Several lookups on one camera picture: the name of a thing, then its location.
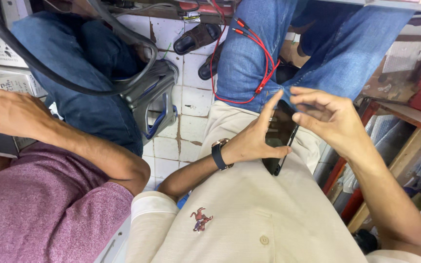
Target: red charging cable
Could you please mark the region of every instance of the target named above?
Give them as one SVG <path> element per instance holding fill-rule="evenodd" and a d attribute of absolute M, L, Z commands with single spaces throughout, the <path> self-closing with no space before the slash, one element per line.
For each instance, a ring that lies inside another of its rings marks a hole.
<path fill-rule="evenodd" d="M 241 27 L 243 27 L 244 29 L 248 30 L 248 32 L 250 32 L 252 35 L 254 35 L 256 37 L 256 39 L 254 37 L 252 37 L 251 35 L 249 35 L 246 32 L 243 32 L 240 29 L 235 29 L 233 28 L 233 30 L 235 31 L 235 33 L 240 34 L 244 37 L 247 37 L 251 40 L 253 40 L 254 42 L 256 42 L 256 44 L 258 44 L 263 50 L 264 50 L 264 55 L 266 57 L 266 71 L 264 74 L 264 77 L 262 78 L 261 83 L 258 85 L 258 87 L 256 88 L 256 90 L 254 91 L 254 95 L 253 97 L 251 97 L 251 99 L 245 101 L 245 102 L 235 102 L 235 101 L 231 101 L 231 100 L 226 100 L 226 99 L 222 99 L 219 98 L 219 96 L 217 96 L 217 94 L 215 93 L 215 89 L 214 89 L 214 77 L 212 74 L 212 60 L 214 59 L 214 55 L 215 55 L 215 51 L 217 50 L 217 47 L 219 45 L 220 42 L 220 37 L 223 35 L 223 33 L 225 32 L 225 28 L 227 27 L 227 23 L 225 21 L 225 17 L 223 17 L 223 11 L 222 9 L 215 3 L 215 0 L 212 0 L 214 3 L 215 8 L 217 9 L 217 11 L 219 12 L 219 14 L 221 15 L 222 20 L 224 21 L 224 30 L 222 31 L 222 33 L 219 35 L 219 38 L 217 39 L 217 44 L 214 48 L 214 52 L 212 54 L 212 57 L 210 58 L 210 79 L 212 81 L 212 92 L 214 93 L 214 96 L 216 98 L 218 98 L 221 101 L 225 101 L 225 102 L 230 102 L 230 103 L 236 103 L 236 104 L 245 104 L 248 103 L 250 101 L 252 101 L 256 95 L 258 95 L 259 93 L 261 93 L 262 89 L 264 88 L 264 86 L 266 85 L 266 83 L 271 79 L 272 74 L 274 73 L 274 71 L 276 70 L 276 68 L 278 67 L 280 60 L 277 60 L 277 64 L 274 65 L 274 61 L 272 60 L 272 56 L 269 53 L 269 51 L 267 51 L 264 43 L 262 42 L 262 40 L 258 37 L 258 35 L 256 33 L 254 33 L 246 24 L 243 20 L 239 19 L 235 19 L 235 21 L 237 21 L 238 25 L 240 25 Z M 272 70 L 268 73 L 268 68 L 269 68 L 269 61 L 271 62 L 271 66 L 272 66 Z"/>

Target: fingernail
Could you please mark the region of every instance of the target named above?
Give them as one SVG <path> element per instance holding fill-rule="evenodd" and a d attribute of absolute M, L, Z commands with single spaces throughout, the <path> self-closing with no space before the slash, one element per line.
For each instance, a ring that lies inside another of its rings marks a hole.
<path fill-rule="evenodd" d="M 294 122 L 298 123 L 300 121 L 300 117 L 301 117 L 301 113 L 297 112 L 297 113 L 293 114 L 292 120 Z"/>

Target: tile floor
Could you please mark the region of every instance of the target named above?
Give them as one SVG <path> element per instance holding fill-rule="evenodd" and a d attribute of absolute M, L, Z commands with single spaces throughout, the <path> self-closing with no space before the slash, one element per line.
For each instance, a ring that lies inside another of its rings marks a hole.
<path fill-rule="evenodd" d="M 157 59 L 172 61 L 180 72 L 177 85 L 172 90 L 173 104 L 178 109 L 179 117 L 172 126 L 144 146 L 143 159 L 151 167 L 151 177 L 144 190 L 153 190 L 172 172 L 194 162 L 201 149 L 213 95 L 211 80 L 202 81 L 197 70 L 212 54 L 216 43 L 179 56 L 173 52 L 173 43 L 197 23 L 137 15 L 122 15 L 118 19 L 131 30 L 155 38 L 161 50 Z M 159 111 L 160 105 L 154 104 L 152 110 Z M 151 121 L 153 116 L 154 113 L 149 114 Z"/>

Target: wristwatch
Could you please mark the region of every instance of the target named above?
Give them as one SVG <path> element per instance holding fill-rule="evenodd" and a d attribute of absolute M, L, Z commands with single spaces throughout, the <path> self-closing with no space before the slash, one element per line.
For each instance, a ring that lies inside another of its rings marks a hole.
<path fill-rule="evenodd" d="M 233 167 L 233 163 L 226 165 L 224 162 L 224 159 L 222 159 L 222 154 L 220 153 L 220 149 L 222 149 L 222 147 L 228 142 L 230 141 L 229 138 L 225 138 L 225 139 L 221 139 L 218 140 L 216 142 L 214 142 L 212 144 L 212 158 L 214 159 L 215 164 L 217 164 L 217 167 L 219 167 L 219 169 L 221 171 L 228 169 L 228 168 L 232 168 Z"/>

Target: smartphone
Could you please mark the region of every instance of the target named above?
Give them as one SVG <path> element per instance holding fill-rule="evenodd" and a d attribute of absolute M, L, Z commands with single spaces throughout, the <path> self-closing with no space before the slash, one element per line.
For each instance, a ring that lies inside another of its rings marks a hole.
<path fill-rule="evenodd" d="M 279 100 L 274 115 L 269 122 L 268 132 L 266 133 L 267 145 L 272 147 L 291 146 L 298 130 L 298 124 L 292 120 L 292 115 L 295 112 L 284 100 Z M 284 157 L 282 164 L 279 164 L 279 158 L 263 158 L 262 163 L 266 166 L 270 174 L 278 176 L 286 157 Z"/>

